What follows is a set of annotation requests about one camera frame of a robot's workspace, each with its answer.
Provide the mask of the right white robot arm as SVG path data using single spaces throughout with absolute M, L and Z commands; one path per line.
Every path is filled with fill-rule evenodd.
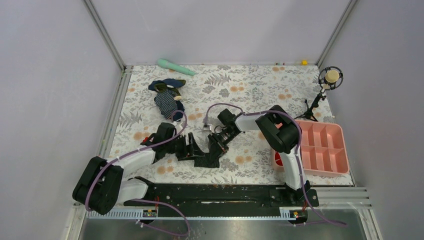
M 287 201 L 293 206 L 301 205 L 306 199 L 310 184 L 304 176 L 300 146 L 300 125 L 279 105 L 268 110 L 233 114 L 228 109 L 218 115 L 223 124 L 220 133 L 208 136 L 209 159 L 216 162 L 228 151 L 228 144 L 240 133 L 261 131 L 269 146 L 279 154 L 283 162 Z

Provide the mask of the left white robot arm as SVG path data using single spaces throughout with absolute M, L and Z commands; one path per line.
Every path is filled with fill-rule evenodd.
M 182 134 L 182 128 L 162 122 L 157 131 L 145 138 L 139 148 L 116 158 L 91 158 L 78 180 L 72 198 L 89 211 L 105 215 L 116 204 L 137 199 L 148 206 L 155 200 L 155 192 L 145 180 L 130 178 L 137 169 L 174 154 L 178 160 L 197 160 L 205 157 L 192 133 Z

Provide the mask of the black striped underwear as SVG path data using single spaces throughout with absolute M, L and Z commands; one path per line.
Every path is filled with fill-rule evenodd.
M 219 168 L 220 162 L 219 159 L 221 154 L 219 152 L 207 152 L 201 155 L 195 155 L 193 157 L 194 166 L 200 168 Z

